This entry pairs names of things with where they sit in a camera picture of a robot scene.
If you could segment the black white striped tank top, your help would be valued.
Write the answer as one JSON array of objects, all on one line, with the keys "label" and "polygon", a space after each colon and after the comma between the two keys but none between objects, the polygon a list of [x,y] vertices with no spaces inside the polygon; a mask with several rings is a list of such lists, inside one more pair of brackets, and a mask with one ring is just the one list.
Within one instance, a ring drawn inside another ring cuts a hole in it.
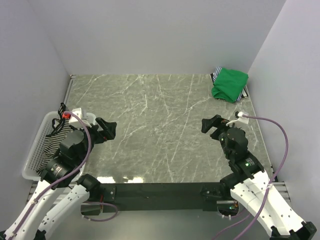
[{"label": "black white striped tank top", "polygon": [[53,118],[51,121],[53,130],[44,138],[42,163],[36,170],[38,175],[45,169],[47,163],[59,154],[60,142],[65,138],[66,134],[72,130],[69,120],[63,118],[65,111],[69,111],[69,109],[64,103],[61,103],[57,111],[59,117]]}]

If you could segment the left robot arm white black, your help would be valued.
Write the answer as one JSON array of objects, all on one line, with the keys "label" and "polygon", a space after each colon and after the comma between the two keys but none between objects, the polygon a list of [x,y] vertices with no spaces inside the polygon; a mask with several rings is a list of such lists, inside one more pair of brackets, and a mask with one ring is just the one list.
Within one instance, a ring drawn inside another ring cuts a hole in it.
[{"label": "left robot arm white black", "polygon": [[80,173],[94,145],[116,137],[116,122],[101,117],[95,124],[74,128],[60,142],[57,155],[50,160],[40,175],[40,181],[19,217],[0,233],[2,240],[47,240],[57,227],[85,201],[103,203],[105,191],[92,175],[82,175],[75,186],[58,204],[55,200]]}]

